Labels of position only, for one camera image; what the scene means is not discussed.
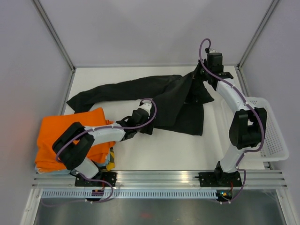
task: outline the folded orange shirt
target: folded orange shirt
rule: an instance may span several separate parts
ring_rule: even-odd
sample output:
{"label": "folded orange shirt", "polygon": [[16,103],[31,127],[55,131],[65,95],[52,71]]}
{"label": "folded orange shirt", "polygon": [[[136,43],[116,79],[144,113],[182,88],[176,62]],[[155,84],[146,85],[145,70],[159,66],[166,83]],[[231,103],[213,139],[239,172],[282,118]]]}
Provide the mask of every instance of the folded orange shirt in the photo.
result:
{"label": "folded orange shirt", "polygon": [[[53,151],[52,145],[74,122],[80,122],[84,126],[103,126],[113,123],[105,119],[102,108],[72,115],[45,117],[37,138],[38,152],[35,163],[39,172],[66,169],[62,163],[56,162],[56,153]],[[114,144],[115,142],[107,142],[95,145],[91,147],[87,157],[96,163],[104,163],[109,148]]]}

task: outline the aluminum frame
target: aluminum frame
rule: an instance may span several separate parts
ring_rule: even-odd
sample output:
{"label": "aluminum frame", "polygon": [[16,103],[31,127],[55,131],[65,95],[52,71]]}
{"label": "aluminum frame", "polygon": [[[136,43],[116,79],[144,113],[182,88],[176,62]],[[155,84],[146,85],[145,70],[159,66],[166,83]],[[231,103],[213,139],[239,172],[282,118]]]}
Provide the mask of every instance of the aluminum frame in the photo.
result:
{"label": "aluminum frame", "polygon": [[61,55],[63,56],[64,60],[66,61],[66,63],[69,65],[70,69],[72,72],[75,71],[75,66],[72,63],[69,54],[67,53],[64,45],[62,44],[60,37],[58,36],[55,28],[53,27],[44,7],[42,6],[41,2],[39,0],[31,0],[33,5],[35,6],[37,12],[39,13],[39,15],[41,16],[41,19],[43,20],[46,28],[48,29],[51,37],[53,38],[54,42],[56,43],[56,45],[58,46],[58,49],[61,53]]}
{"label": "aluminum frame", "polygon": [[296,209],[293,206],[292,198],[288,190],[276,190],[281,210],[285,217],[286,224],[299,225],[300,221]]}
{"label": "aluminum frame", "polygon": [[63,101],[61,102],[59,115],[63,115],[63,113],[66,109],[66,106],[67,106],[66,102],[67,102],[67,100],[69,98],[69,95],[70,95],[71,87],[72,87],[73,80],[74,80],[74,77],[75,77],[75,72],[76,72],[76,69],[74,71],[71,71],[71,74],[70,74],[70,77],[69,77],[69,80],[68,80],[68,86],[64,91],[64,98],[63,98]]}
{"label": "aluminum frame", "polygon": [[41,201],[42,189],[32,189],[30,191],[27,204],[21,219],[20,225],[33,225]]}
{"label": "aluminum frame", "polygon": [[[201,187],[196,176],[204,170],[192,171],[114,171],[117,173],[116,188],[121,189],[212,189]],[[287,189],[280,170],[248,170],[245,189]],[[95,187],[75,187],[75,177],[71,175],[36,174],[32,188],[72,188],[95,189]]]}
{"label": "aluminum frame", "polygon": [[271,18],[271,16],[275,12],[275,10],[276,10],[276,8],[277,8],[280,1],[281,0],[272,0],[272,2],[270,3],[266,13],[264,14],[264,16],[263,16],[263,18],[262,18],[262,20],[261,20],[261,22],[258,26],[258,28],[256,29],[254,35],[252,36],[252,38],[251,38],[251,40],[250,40],[243,56],[242,56],[242,58],[240,59],[240,61],[238,63],[238,68],[241,68],[245,64],[250,52],[252,51],[255,43],[257,42],[258,38],[260,37],[260,35],[261,35],[262,31],[264,30],[265,26],[267,25],[269,19]]}

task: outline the black cloth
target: black cloth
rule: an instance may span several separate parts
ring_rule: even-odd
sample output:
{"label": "black cloth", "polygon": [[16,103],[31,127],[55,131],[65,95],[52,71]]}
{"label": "black cloth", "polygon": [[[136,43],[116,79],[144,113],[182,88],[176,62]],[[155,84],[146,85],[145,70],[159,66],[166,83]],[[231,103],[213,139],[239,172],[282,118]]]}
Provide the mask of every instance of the black cloth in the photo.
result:
{"label": "black cloth", "polygon": [[157,114],[152,124],[143,129],[142,133],[152,134],[154,127],[190,135],[202,135],[203,104],[214,99],[203,82],[193,76],[194,73],[191,72],[185,76],[149,76],[116,84],[105,84],[80,92],[67,101],[67,104],[75,113],[82,113],[90,110],[97,102],[152,98],[157,105]]}

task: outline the white wall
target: white wall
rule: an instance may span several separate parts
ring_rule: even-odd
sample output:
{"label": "white wall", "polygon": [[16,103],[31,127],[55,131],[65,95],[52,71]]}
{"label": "white wall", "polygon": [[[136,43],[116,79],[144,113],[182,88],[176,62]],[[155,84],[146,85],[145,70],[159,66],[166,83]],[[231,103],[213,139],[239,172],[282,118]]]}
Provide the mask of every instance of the white wall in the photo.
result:
{"label": "white wall", "polygon": [[283,0],[251,52],[243,72],[252,96],[266,98],[290,157],[282,169],[300,212],[300,1]]}
{"label": "white wall", "polygon": [[76,66],[237,64],[271,0],[41,0]]}
{"label": "white wall", "polygon": [[0,5],[0,224],[20,223],[41,119],[57,114],[70,70],[30,0]]}

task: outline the purple cable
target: purple cable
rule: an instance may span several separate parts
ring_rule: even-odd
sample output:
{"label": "purple cable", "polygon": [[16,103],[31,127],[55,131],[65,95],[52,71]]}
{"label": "purple cable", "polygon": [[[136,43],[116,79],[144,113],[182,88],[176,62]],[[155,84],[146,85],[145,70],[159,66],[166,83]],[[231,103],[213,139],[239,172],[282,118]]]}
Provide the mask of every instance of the purple cable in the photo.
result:
{"label": "purple cable", "polygon": [[[148,124],[150,124],[154,119],[155,119],[155,116],[156,116],[156,113],[157,113],[157,107],[156,107],[156,104],[155,102],[150,99],[150,98],[144,98],[141,103],[143,101],[150,101],[153,106],[154,106],[154,114],[153,116],[151,117],[151,119],[149,121],[147,121],[146,123],[142,124],[142,125],[139,125],[139,126],[136,126],[136,127],[121,127],[121,126],[117,126],[117,127],[113,127],[113,128],[117,128],[117,129],[140,129]],[[101,126],[101,127],[96,127],[94,130],[101,130],[101,129],[106,129],[106,128],[112,128],[112,126]],[[93,129],[88,129],[88,130],[85,130],[83,131],[82,133],[76,135],[74,138],[72,138],[69,142],[67,142],[56,154],[56,157],[55,157],[55,160],[59,163],[61,163],[61,161],[59,160],[59,155],[61,154],[61,152],[69,145],[71,144],[73,141],[77,140],[79,137],[81,137],[82,135],[88,133],[88,132],[91,132],[93,131]]]}
{"label": "purple cable", "polygon": [[[202,60],[202,54],[201,54],[202,46],[203,46],[203,43],[204,43],[205,41],[208,41],[208,42],[209,42],[209,47],[208,47],[208,48],[210,48],[210,46],[211,46],[211,40],[210,40],[209,38],[205,38],[205,39],[201,42],[200,48],[199,48],[199,59],[200,59],[200,63],[201,63],[201,65],[202,65],[203,69],[204,69],[209,75],[215,77],[216,79],[218,79],[218,80],[220,80],[220,81],[226,83],[226,84],[229,85],[230,87],[232,87],[232,88],[238,93],[238,95],[240,96],[240,98],[243,100],[244,104],[245,104],[245,105],[253,112],[254,116],[256,117],[256,119],[257,119],[257,121],[258,121],[259,128],[260,128],[260,130],[261,130],[261,135],[262,135],[261,145],[260,145],[256,150],[246,150],[244,153],[246,153],[246,152],[258,152],[258,151],[260,151],[260,150],[263,148],[263,144],[264,144],[264,138],[265,138],[264,135],[265,135],[265,133],[264,133],[264,129],[263,129],[263,123],[262,123],[261,119],[259,118],[259,115],[257,114],[257,112],[254,110],[254,108],[252,108],[249,104],[247,104],[247,100],[244,98],[243,94],[240,92],[239,89],[237,89],[235,86],[233,86],[230,82],[228,82],[228,81],[224,80],[223,78],[221,78],[221,77],[219,77],[219,76],[213,74],[212,72],[210,72],[210,71],[206,68],[206,66],[205,66],[204,63],[203,63],[203,60]],[[237,168],[238,168],[240,162],[242,161],[242,159],[243,159],[244,156],[245,156],[244,153],[240,156],[239,160],[237,161],[237,163],[236,163],[236,165],[235,165]],[[242,187],[240,188],[239,192],[237,193],[237,195],[236,195],[232,200],[227,201],[227,202],[222,202],[222,204],[228,204],[229,202],[234,201],[234,200],[241,194],[242,190],[244,189],[244,186],[245,186],[245,183],[246,183],[246,170],[243,170],[243,169],[239,169],[239,168],[238,168],[238,171],[243,171],[243,172],[244,172],[244,180],[243,180],[243,183],[242,183]]]}
{"label": "purple cable", "polygon": [[[85,177],[83,174],[80,174],[84,179],[88,180],[88,181],[96,181],[96,182],[102,182],[102,183],[105,183],[107,184],[110,188],[111,188],[111,193],[109,194],[109,196],[103,200],[99,200],[99,201],[89,201],[89,202],[93,202],[93,203],[104,203],[104,202],[107,202],[109,201],[109,199],[111,198],[111,196],[113,195],[113,186],[108,183],[107,181],[105,180],[95,180],[95,179],[89,179],[87,177]],[[69,201],[69,202],[64,202],[64,203],[61,203],[61,204],[56,204],[56,205],[48,205],[46,203],[43,202],[43,199],[41,198],[41,204],[45,207],[57,207],[57,206],[62,206],[64,204],[68,204],[68,203],[82,203],[82,202],[85,202],[85,200],[83,199],[80,199],[80,200],[73,200],[73,201]]]}

